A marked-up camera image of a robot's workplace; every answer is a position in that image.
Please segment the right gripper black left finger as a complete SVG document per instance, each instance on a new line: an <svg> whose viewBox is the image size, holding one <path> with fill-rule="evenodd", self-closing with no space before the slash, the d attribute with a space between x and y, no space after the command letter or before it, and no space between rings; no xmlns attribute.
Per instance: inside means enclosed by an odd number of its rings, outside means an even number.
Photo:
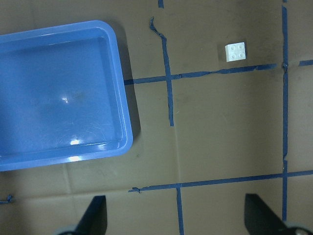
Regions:
<svg viewBox="0 0 313 235"><path fill-rule="evenodd" d="M104 235L107 226L106 196L95 196L74 231L78 235Z"/></svg>

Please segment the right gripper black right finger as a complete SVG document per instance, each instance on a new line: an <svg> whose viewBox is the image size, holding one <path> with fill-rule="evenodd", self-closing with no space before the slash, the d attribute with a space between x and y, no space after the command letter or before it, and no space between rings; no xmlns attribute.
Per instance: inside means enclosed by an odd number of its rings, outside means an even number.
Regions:
<svg viewBox="0 0 313 235"><path fill-rule="evenodd" d="M245 195L245 227L250 235L288 235L283 221L258 194Z"/></svg>

